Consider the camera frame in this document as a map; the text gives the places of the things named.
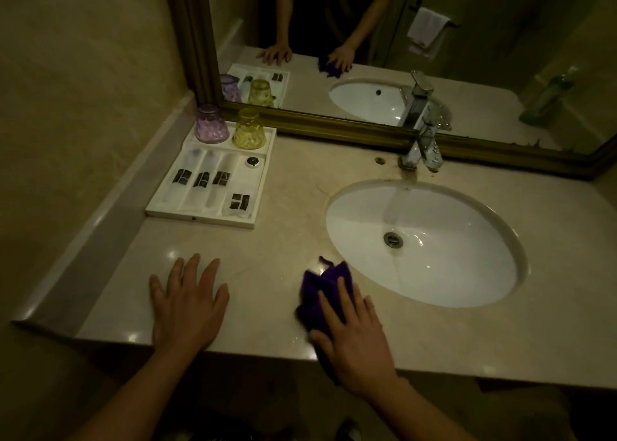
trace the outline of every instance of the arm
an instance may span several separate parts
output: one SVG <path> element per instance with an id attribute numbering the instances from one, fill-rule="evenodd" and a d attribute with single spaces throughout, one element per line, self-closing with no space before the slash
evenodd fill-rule
<path id="1" fill-rule="evenodd" d="M 355 51 L 379 23 L 381 16 L 386 11 L 386 8 L 388 8 L 389 1 L 390 0 L 373 0 L 368 9 L 366 9 L 366 12 L 362 15 L 358 27 L 355 28 L 342 46 L 336 48 L 334 52 L 328 56 L 330 59 L 329 62 L 335 61 L 337 68 L 342 71 L 349 71 L 353 64 L 353 59 L 355 58 Z"/>
<path id="2" fill-rule="evenodd" d="M 289 47 L 289 22 L 294 10 L 294 0 L 276 0 L 276 43 L 257 55 L 263 63 L 272 64 L 274 59 L 280 66 L 282 60 L 287 63 L 291 60 L 292 52 Z"/>
<path id="3" fill-rule="evenodd" d="M 397 376 L 371 298 L 363 300 L 354 285 L 354 308 L 343 278 L 338 286 L 346 324 L 319 292 L 321 309 L 333 338 L 320 331 L 311 331 L 310 338 L 328 357 L 343 386 L 373 406 L 401 441 L 473 441 L 473 437 L 424 399 L 406 379 Z"/>
<path id="4" fill-rule="evenodd" d="M 197 353 L 219 333 L 229 292 L 222 285 L 212 299 L 220 261 L 215 259 L 197 283 L 199 255 L 184 267 L 174 264 L 166 292 L 157 276 L 150 277 L 154 307 L 154 354 L 112 400 L 70 441 L 147 441 L 180 378 Z"/>

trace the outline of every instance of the hand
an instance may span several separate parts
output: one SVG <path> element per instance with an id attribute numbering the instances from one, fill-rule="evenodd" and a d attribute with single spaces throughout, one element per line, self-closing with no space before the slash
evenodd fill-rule
<path id="1" fill-rule="evenodd" d="M 335 66 L 341 71 L 349 71 L 355 58 L 355 50 L 347 44 L 336 48 L 328 55 L 328 64 L 335 62 Z"/>
<path id="2" fill-rule="evenodd" d="M 353 285 L 353 303 L 338 279 L 339 296 L 347 324 L 343 324 L 322 291 L 321 310 L 328 323 L 332 340 L 321 331 L 312 330 L 310 338 L 330 360 L 343 386 L 352 394 L 367 400 L 396 384 L 398 377 L 386 336 L 370 297 L 362 299 L 360 289 Z"/>
<path id="3" fill-rule="evenodd" d="M 261 50 L 257 58 L 262 58 L 262 63 L 268 63 L 269 65 L 274 63 L 274 59 L 276 59 L 276 64 L 280 66 L 283 60 L 285 60 L 285 63 L 289 63 L 292 55 L 293 53 L 287 42 L 277 42 L 270 48 Z"/>
<path id="4" fill-rule="evenodd" d="M 197 283 L 199 254 L 184 267 L 178 258 L 169 272 L 167 291 L 156 275 L 150 276 L 150 295 L 154 307 L 152 343 L 157 351 L 187 352 L 192 359 L 212 344 L 219 333 L 229 302 L 227 284 L 217 290 L 212 300 L 212 285 L 220 259 L 214 259 Z"/>

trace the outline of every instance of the green bottle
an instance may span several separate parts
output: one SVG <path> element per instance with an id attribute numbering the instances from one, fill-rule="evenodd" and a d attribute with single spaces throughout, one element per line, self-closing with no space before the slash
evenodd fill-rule
<path id="1" fill-rule="evenodd" d="M 538 125 L 542 116 L 574 86 L 575 82 L 572 77 L 576 71 L 578 68 L 572 66 L 564 75 L 553 77 L 544 92 L 527 110 L 521 113 L 518 119 L 527 125 Z"/>

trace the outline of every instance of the white sink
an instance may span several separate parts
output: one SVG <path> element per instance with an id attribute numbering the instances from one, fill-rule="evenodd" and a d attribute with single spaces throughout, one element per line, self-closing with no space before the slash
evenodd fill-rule
<path id="1" fill-rule="evenodd" d="M 405 110 L 400 88 L 387 84 L 348 82 L 332 88 L 330 99 L 340 109 L 380 125 L 397 126 Z"/>
<path id="2" fill-rule="evenodd" d="M 496 302 L 529 270 L 516 234 L 491 209 L 432 184 L 351 185 L 334 197 L 326 224 L 336 249 L 360 273 L 431 305 Z"/>

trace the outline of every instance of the marble countertop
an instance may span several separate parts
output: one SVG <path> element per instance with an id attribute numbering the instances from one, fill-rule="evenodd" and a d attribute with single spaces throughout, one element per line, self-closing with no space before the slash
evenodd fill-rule
<path id="1" fill-rule="evenodd" d="M 259 48 L 245 47 L 236 63 L 268 67 L 261 58 L 256 57 L 259 51 Z M 361 64 L 354 64 L 340 79 L 328 78 L 326 73 L 317 71 L 317 58 L 297 54 L 289 63 L 282 63 L 280 69 L 290 73 L 283 110 L 343 119 L 362 120 L 340 109 L 330 99 L 329 92 L 334 86 L 358 80 L 407 86 L 414 84 L 410 73 Z M 507 144 L 514 142 L 522 146 L 534 145 L 539 141 L 544 149 L 561 150 L 549 131 L 518 120 L 524 107 L 514 92 L 436 77 L 430 77 L 430 81 L 435 88 L 433 97 L 451 112 L 452 132 L 448 134 Z"/>
<path id="2" fill-rule="evenodd" d="M 386 164 L 376 164 L 381 156 Z M 212 351 L 313 359 L 294 317 L 305 269 L 343 258 L 325 224 L 351 183 L 426 181 L 492 208 L 517 233 L 531 273 L 504 299 L 443 308 L 402 297 L 353 270 L 401 369 L 617 389 L 617 211 L 590 183 L 446 161 L 402 172 L 396 155 L 279 137 L 254 230 L 147 218 L 77 337 L 149 344 L 148 276 L 178 256 L 221 258 L 231 300 Z"/>

